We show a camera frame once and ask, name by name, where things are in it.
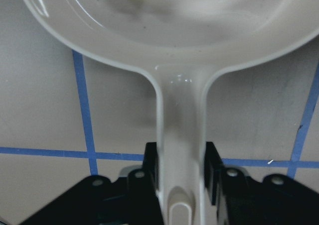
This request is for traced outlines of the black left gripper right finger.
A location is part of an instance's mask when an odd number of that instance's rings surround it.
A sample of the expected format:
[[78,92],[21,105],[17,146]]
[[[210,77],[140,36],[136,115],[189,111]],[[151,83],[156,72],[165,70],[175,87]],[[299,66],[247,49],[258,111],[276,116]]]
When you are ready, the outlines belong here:
[[221,168],[224,167],[222,159],[213,142],[206,142],[204,158],[204,184],[212,205],[216,205],[217,183]]

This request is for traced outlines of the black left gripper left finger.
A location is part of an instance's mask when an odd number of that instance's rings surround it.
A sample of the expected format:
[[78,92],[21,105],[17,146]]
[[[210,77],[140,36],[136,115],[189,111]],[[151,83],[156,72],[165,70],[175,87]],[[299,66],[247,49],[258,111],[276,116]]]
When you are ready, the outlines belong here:
[[142,178],[143,188],[148,195],[159,199],[159,157],[156,142],[148,142],[145,147],[142,164],[144,177]]

